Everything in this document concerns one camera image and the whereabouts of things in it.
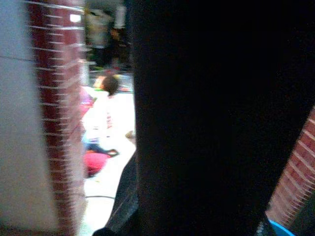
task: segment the child's dark hair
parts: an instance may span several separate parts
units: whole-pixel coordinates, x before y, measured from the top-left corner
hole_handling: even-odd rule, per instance
[[[119,81],[114,77],[114,75],[108,74],[102,82],[103,90],[109,92],[109,95],[115,94],[119,87]]]

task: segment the white floor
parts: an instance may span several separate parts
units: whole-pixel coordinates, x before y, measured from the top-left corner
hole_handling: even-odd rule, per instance
[[[114,147],[120,155],[108,159],[105,167],[92,178],[85,181],[86,196],[115,197],[122,171],[135,152],[135,145],[125,134],[134,129],[133,94],[115,95],[116,107],[112,111],[115,118]],[[87,209],[78,236],[91,236],[107,223],[114,200],[110,198],[87,198]]]

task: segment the black cable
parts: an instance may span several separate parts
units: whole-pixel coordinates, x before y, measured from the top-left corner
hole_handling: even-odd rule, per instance
[[[85,196],[85,197],[86,198],[110,198],[110,199],[115,200],[115,198],[109,197],[109,196]]]

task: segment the red brick wall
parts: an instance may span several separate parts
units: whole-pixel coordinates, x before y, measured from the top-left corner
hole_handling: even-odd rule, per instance
[[[315,108],[312,109],[271,197],[269,219],[289,227],[315,190]]]
[[[75,235],[85,208],[80,126],[80,46],[83,0],[25,1],[33,38],[44,135],[60,231]]]

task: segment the blue container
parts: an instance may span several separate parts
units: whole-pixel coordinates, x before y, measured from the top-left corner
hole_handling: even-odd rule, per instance
[[[277,236],[294,236],[293,233],[291,233],[289,230],[287,230],[282,225],[279,225],[275,221],[269,220],[271,223],[272,228],[274,229]]]

